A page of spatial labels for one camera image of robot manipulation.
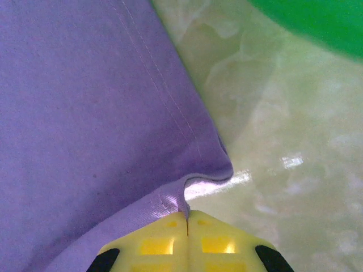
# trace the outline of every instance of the yellow plastic object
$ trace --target yellow plastic object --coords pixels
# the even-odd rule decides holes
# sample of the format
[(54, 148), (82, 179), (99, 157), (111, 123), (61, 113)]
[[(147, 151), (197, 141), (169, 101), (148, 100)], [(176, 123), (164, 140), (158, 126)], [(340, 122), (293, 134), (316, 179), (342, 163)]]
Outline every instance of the yellow plastic object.
[(105, 245), (87, 272), (291, 272), (272, 244), (201, 211), (177, 212)]

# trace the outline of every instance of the floor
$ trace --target floor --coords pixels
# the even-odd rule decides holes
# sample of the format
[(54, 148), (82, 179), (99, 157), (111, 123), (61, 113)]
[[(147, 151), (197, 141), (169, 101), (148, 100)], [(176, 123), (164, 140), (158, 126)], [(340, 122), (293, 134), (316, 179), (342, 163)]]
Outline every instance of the floor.
[(274, 243), (295, 271), (363, 271), (363, 64), (245, 0), (153, 2), (235, 169), (188, 188), (191, 208)]

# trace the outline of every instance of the purple fabric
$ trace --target purple fabric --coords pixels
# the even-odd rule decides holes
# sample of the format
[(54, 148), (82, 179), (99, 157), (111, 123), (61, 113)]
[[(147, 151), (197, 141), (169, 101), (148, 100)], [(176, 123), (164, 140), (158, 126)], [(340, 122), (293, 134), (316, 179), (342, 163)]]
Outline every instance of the purple fabric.
[(84, 272), (230, 160), (147, 0), (0, 0), (0, 271)]

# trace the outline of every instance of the green object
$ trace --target green object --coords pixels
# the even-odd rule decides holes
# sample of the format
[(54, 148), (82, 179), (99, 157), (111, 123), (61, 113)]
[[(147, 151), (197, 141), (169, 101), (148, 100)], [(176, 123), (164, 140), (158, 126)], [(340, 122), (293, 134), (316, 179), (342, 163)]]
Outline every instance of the green object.
[(363, 59), (363, 0), (250, 0), (272, 20)]

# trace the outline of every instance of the marble floor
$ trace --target marble floor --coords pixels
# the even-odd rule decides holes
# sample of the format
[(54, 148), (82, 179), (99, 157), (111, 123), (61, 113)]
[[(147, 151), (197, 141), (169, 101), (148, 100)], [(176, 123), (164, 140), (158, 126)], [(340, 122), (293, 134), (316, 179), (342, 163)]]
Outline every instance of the marble floor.
[(245, 0), (153, 0), (235, 176), (192, 209), (265, 238), (295, 271), (363, 271), (363, 64)]

